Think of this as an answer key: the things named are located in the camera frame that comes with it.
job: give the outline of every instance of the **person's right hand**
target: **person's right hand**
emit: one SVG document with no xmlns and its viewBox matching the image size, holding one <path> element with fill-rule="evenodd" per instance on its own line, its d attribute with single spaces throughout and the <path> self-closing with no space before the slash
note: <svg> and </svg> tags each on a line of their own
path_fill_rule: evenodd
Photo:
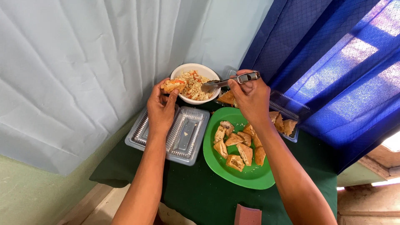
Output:
<svg viewBox="0 0 400 225">
<path fill-rule="evenodd" d="M 236 74 L 242 75 L 251 72 L 253 70 L 239 70 Z M 268 112 L 271 89 L 261 78 L 248 81 L 244 84 L 238 84 L 236 81 L 230 79 L 228 84 L 236 98 L 236 103 L 240 111 L 250 124 L 254 125 L 257 121 L 264 118 L 269 120 Z"/>
</svg>

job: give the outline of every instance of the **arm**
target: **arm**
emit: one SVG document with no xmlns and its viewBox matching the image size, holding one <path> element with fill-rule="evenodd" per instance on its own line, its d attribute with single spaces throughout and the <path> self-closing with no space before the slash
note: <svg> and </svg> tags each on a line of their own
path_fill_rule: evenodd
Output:
<svg viewBox="0 0 400 225">
<path fill-rule="evenodd" d="M 162 191 L 166 136 L 174 119 L 178 95 L 177 90 L 169 97 L 162 95 L 160 86 L 164 81 L 154 86 L 147 102 L 149 134 L 146 147 L 135 178 L 112 220 L 112 225 L 152 225 L 156 217 Z"/>
<path fill-rule="evenodd" d="M 252 70 L 240 70 L 238 75 Z M 324 196 L 289 151 L 268 116 L 270 88 L 259 79 L 229 81 L 243 116 L 264 147 L 283 205 L 293 224 L 337 224 Z"/>
</svg>

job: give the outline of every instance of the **white bowl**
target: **white bowl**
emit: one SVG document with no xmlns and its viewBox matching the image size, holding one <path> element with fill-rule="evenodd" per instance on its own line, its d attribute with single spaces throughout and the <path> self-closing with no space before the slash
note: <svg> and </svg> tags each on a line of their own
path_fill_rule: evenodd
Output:
<svg viewBox="0 0 400 225">
<path fill-rule="evenodd" d="M 198 75 L 201 76 L 205 76 L 206 78 L 210 79 L 210 80 L 220 80 L 220 78 L 218 77 L 218 75 L 212 71 L 212 69 L 197 64 L 197 63 L 187 63 L 187 64 L 183 64 L 178 66 L 171 74 L 171 80 L 174 79 L 177 76 L 180 76 L 181 72 L 188 72 L 190 70 L 196 70 Z M 213 100 L 214 98 L 216 98 L 219 93 L 221 91 L 221 88 L 218 88 L 217 90 L 214 91 L 214 94 L 211 96 L 211 98 L 207 99 L 207 100 L 201 100 L 201 101 L 196 101 L 196 100 L 192 100 L 189 98 L 186 98 L 185 96 L 183 96 L 182 94 L 179 94 L 179 97 L 189 103 L 189 104 L 203 104 L 206 102 L 209 102 L 211 100 Z"/>
</svg>

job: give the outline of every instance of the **metal tongs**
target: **metal tongs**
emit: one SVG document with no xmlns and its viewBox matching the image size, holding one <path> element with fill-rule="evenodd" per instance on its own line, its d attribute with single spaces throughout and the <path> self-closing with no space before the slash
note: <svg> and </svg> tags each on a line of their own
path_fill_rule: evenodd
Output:
<svg viewBox="0 0 400 225">
<path fill-rule="evenodd" d="M 248 82 L 250 80 L 258 80 L 260 78 L 261 78 L 260 72 L 254 71 L 254 72 L 251 72 L 251 73 L 245 73 L 245 74 L 242 74 L 240 76 L 236 76 L 236 77 L 231 78 L 231 79 L 235 80 L 238 84 L 243 84 L 243 83 L 246 83 L 246 82 Z M 228 86 L 228 80 L 229 79 L 226 79 L 226 80 L 210 80 L 210 81 L 208 81 L 207 83 L 204 83 L 201 86 L 201 90 L 204 91 L 205 93 L 213 92 L 218 88 L 222 88 L 222 87 Z"/>
</svg>

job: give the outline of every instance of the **green plate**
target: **green plate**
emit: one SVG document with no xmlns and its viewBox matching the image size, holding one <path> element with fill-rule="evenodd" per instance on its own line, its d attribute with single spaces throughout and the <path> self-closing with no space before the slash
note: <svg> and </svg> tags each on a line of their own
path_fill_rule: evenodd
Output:
<svg viewBox="0 0 400 225">
<path fill-rule="evenodd" d="M 226 159 L 222 158 L 213 148 L 214 135 L 221 121 L 232 123 L 235 126 L 234 133 L 242 131 L 248 123 L 240 110 L 232 107 L 220 108 L 211 116 L 203 140 L 203 153 L 208 166 L 222 178 L 243 187 L 263 190 L 274 185 L 275 180 L 267 158 L 265 158 L 263 166 L 257 165 L 254 160 L 254 151 L 252 165 L 245 166 L 242 172 L 225 165 Z M 240 155 L 235 145 L 228 146 L 227 150 L 230 155 Z"/>
</svg>

